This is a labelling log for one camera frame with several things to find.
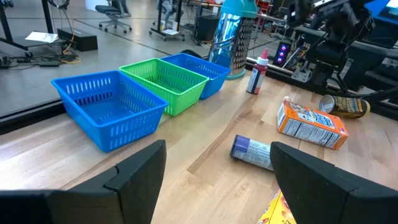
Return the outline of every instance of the canned food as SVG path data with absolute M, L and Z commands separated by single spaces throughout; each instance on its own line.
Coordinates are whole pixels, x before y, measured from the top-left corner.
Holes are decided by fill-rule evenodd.
M 231 157 L 273 170 L 270 151 L 270 145 L 237 134 L 231 148 Z
M 371 106 L 362 99 L 325 95 L 319 110 L 342 118 L 360 118 L 370 112 Z

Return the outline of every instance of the plastic basket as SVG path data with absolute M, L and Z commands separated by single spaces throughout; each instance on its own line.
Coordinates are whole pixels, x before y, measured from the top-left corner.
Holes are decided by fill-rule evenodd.
M 200 95 L 200 98 L 203 100 L 220 90 L 230 71 L 228 68 L 188 54 L 171 55 L 161 59 L 172 63 L 173 65 L 177 65 L 189 71 L 208 77 L 209 81 L 206 83 L 206 86 Z
M 119 68 L 169 102 L 165 112 L 176 116 L 199 100 L 206 82 L 203 75 L 158 58 Z
M 67 113 L 104 152 L 153 133 L 167 106 L 120 71 L 57 78 L 52 84 Z

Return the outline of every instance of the cardboard box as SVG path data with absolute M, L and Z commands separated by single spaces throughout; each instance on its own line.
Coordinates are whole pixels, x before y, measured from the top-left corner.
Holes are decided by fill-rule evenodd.
M 338 150 L 349 136 L 339 117 L 285 98 L 277 114 L 278 132 Z
M 281 191 L 278 191 L 257 224 L 296 224 Z

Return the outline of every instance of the small bottle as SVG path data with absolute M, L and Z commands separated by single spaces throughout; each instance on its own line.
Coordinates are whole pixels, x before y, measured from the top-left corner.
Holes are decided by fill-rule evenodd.
M 256 64 L 253 66 L 248 84 L 248 91 L 251 94 L 259 94 L 262 80 L 267 72 L 268 66 L 268 49 L 265 49 L 260 57 L 257 58 Z

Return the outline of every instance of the desk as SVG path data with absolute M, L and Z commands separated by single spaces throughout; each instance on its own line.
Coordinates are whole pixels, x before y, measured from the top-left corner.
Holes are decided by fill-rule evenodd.
M 212 4 L 207 2 L 200 2 L 200 1 L 189 1 L 189 3 L 194 4 L 196 6 L 211 6 L 211 7 L 221 7 L 222 4 Z
M 279 134 L 284 96 L 317 107 L 320 95 L 265 77 L 259 95 L 249 74 L 181 115 L 163 115 L 157 131 L 102 153 L 62 114 L 0 136 L 0 189 L 70 187 L 115 165 L 156 139 L 167 142 L 165 176 L 154 213 L 158 223 L 257 223 L 278 189 L 273 172 L 229 156 L 235 134 L 284 142 L 338 167 L 398 190 L 398 122 L 370 114 L 345 119 L 350 137 L 339 151 Z
M 42 5 L 43 5 L 45 24 L 47 26 L 47 32 L 50 34 L 53 34 L 54 31 L 53 31 L 53 27 L 52 27 L 52 23 L 51 23 L 49 3 L 47 2 L 47 0 L 42 0 Z M 0 4 L 0 20 L 1 20 L 2 29 L 4 31 L 4 35 L 6 36 L 5 39 L 0 38 L 1 42 L 7 43 L 14 47 L 18 47 L 25 51 L 28 51 L 29 47 L 36 47 L 36 46 L 48 44 L 48 43 L 43 43 L 43 42 L 39 42 L 39 41 L 25 40 L 26 37 L 13 37 L 11 35 L 11 31 L 10 31 L 10 28 L 8 25 L 6 13 L 4 11 L 2 4 Z
M 268 16 L 266 14 L 257 14 L 257 17 L 261 18 L 261 19 L 265 19 L 267 21 L 278 22 L 283 25 L 287 23 L 287 21 L 284 19 L 278 19 L 276 17 Z

